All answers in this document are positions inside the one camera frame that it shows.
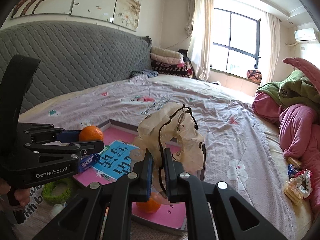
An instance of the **human hand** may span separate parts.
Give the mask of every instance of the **human hand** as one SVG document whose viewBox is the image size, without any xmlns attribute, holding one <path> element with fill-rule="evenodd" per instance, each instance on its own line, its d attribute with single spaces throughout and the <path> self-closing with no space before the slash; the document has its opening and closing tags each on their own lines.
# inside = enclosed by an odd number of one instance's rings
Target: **human hand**
<svg viewBox="0 0 320 240">
<path fill-rule="evenodd" d="M 7 194 L 11 187 L 3 179 L 0 178 L 0 195 Z M 20 206 L 25 207 L 30 201 L 30 189 L 17 189 L 14 197 L 19 201 Z"/>
</svg>

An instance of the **bed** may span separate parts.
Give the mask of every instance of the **bed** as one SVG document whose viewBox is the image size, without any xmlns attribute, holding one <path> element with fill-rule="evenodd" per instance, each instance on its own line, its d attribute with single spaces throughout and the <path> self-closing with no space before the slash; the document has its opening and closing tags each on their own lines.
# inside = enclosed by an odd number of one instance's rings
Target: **bed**
<svg viewBox="0 0 320 240">
<path fill-rule="evenodd" d="M 49 44 L 46 51 L 40 49 L 44 44 Z M 140 75 L 126 79 L 131 70 L 150 69 L 150 47 L 147 37 L 103 26 L 28 23 L 0 32 L 0 69 L 4 71 L 16 53 L 38 57 L 43 62 L 26 95 L 20 122 L 53 123 L 71 130 L 110 118 L 138 125 L 168 102 L 190 106 L 207 146 L 204 180 L 228 182 L 289 240 L 302 239 L 313 221 L 310 206 L 304 201 L 293 207 L 284 196 L 287 163 L 282 157 L 278 131 L 253 115 L 253 97 L 176 76 L 147 79 Z M 154 101 L 132 103 L 135 96 L 148 96 Z M 243 170 L 240 179 L 233 178 L 232 170 L 237 168 Z M 19 239 L 31 239 L 50 221 L 50 206 L 38 203 L 41 190 L 34 191 L 31 201 L 36 212 L 24 224 L 14 226 Z M 141 239 L 141 235 L 149 240 L 181 239 L 134 222 L 131 231 L 131 239 Z"/>
</svg>

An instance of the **curtain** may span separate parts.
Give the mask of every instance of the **curtain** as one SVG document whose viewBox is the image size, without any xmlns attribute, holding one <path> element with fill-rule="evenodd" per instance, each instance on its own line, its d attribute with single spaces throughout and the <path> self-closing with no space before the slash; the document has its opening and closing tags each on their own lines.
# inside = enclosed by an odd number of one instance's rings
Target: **curtain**
<svg viewBox="0 0 320 240">
<path fill-rule="evenodd" d="M 195 0 L 193 32 L 187 55 L 191 60 L 196 77 L 204 81 L 208 81 L 210 73 L 213 2 L 214 0 Z"/>
<path fill-rule="evenodd" d="M 193 18 L 195 15 L 195 1 L 196 0 L 188 0 L 188 25 L 185 30 L 188 36 L 191 36 L 193 29 Z"/>
<path fill-rule="evenodd" d="M 280 20 L 270 13 L 267 13 L 267 31 L 270 34 L 268 39 L 269 49 L 266 52 L 266 64 L 261 70 L 262 81 L 260 85 L 272 81 L 280 52 Z"/>
</svg>

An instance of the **metal screw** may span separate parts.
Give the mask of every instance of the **metal screw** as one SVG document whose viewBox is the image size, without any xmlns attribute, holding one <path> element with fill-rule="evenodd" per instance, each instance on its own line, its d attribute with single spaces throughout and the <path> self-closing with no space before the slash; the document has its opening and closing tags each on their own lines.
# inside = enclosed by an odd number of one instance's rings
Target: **metal screw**
<svg viewBox="0 0 320 240">
<path fill-rule="evenodd" d="M 190 177 L 190 174 L 187 173 L 187 172 L 182 172 L 182 173 L 179 174 L 179 176 L 180 176 L 180 178 L 182 178 L 182 179 L 187 179 L 187 178 Z"/>
<path fill-rule="evenodd" d="M 100 187 L 100 183 L 98 183 L 98 182 L 92 182 L 90 184 L 91 189 L 97 189 L 98 187 Z"/>
<path fill-rule="evenodd" d="M 128 178 L 129 178 L 129 179 L 135 179 L 136 177 L 138 177 L 138 174 L 135 173 L 135 172 L 130 172 L 130 173 L 128 174 Z"/>
<path fill-rule="evenodd" d="M 224 181 L 220 181 L 218 182 L 218 188 L 221 188 L 221 189 L 226 189 L 228 187 L 228 184 L 225 183 Z"/>
</svg>

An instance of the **tangerine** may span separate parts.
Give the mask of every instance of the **tangerine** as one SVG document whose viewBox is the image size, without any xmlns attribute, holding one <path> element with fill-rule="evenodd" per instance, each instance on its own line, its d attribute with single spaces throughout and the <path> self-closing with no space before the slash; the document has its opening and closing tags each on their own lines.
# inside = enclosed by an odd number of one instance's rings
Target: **tangerine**
<svg viewBox="0 0 320 240">
<path fill-rule="evenodd" d="M 98 127 L 94 125 L 84 127 L 79 134 L 79 141 L 96 141 L 96 140 L 103 141 L 103 133 Z"/>
<path fill-rule="evenodd" d="M 156 193 L 151 192 L 150 199 L 147 202 L 137 202 L 138 209 L 145 213 L 156 213 L 161 207 L 161 204 L 154 201 L 155 195 Z"/>
</svg>

